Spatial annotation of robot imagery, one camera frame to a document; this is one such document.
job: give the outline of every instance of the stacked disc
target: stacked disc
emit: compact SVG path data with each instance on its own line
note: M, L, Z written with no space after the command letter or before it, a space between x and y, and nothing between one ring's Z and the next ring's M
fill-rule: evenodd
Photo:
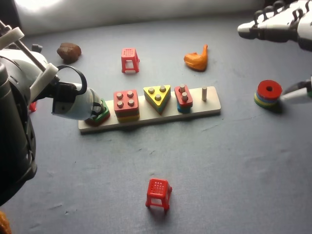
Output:
M282 87L276 81L264 80L258 85L254 101L263 108L271 108L277 104L282 91Z

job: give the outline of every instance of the yellow triangle block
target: yellow triangle block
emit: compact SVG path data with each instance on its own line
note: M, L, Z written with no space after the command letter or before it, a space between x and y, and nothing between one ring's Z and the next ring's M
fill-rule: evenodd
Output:
M144 87L143 90L145 99L161 114L171 97L170 85Z

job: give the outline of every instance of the robotic hand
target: robotic hand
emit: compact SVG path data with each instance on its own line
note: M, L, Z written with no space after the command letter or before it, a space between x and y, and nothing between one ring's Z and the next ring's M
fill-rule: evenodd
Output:
M0 21L0 205L9 200L37 171L36 138L29 117L29 104L53 98L52 114L77 119L95 119L104 111L96 92L87 87L76 68L47 63L20 41L19 28ZM5 49L14 43L20 50ZM75 70L81 84L61 82L57 72Z
M289 5L278 0L272 6L255 12L253 21L237 28L245 39L275 42L297 41L304 50L312 51L312 0L298 0ZM312 101L312 78L289 87L282 101L305 103Z

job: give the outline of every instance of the brown object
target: brown object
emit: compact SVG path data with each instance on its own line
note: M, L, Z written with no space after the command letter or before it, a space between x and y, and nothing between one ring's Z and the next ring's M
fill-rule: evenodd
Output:
M0 211L0 234L12 234L10 222L5 213Z
M81 49L73 43L62 43L57 53L64 60L64 63L73 63L76 62L81 55Z
M184 57L186 65L197 71L205 71L208 63L208 45L204 45L203 53L201 55L196 52L187 54Z

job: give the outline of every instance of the blue ring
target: blue ring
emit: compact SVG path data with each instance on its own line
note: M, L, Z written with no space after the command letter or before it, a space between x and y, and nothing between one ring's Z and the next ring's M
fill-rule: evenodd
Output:
M258 91L256 91L255 94L257 95L257 98L258 98L260 101L263 101L263 102L266 102L266 103L274 103L274 102L277 101L277 100L266 100L266 99L260 97L260 95L258 94Z

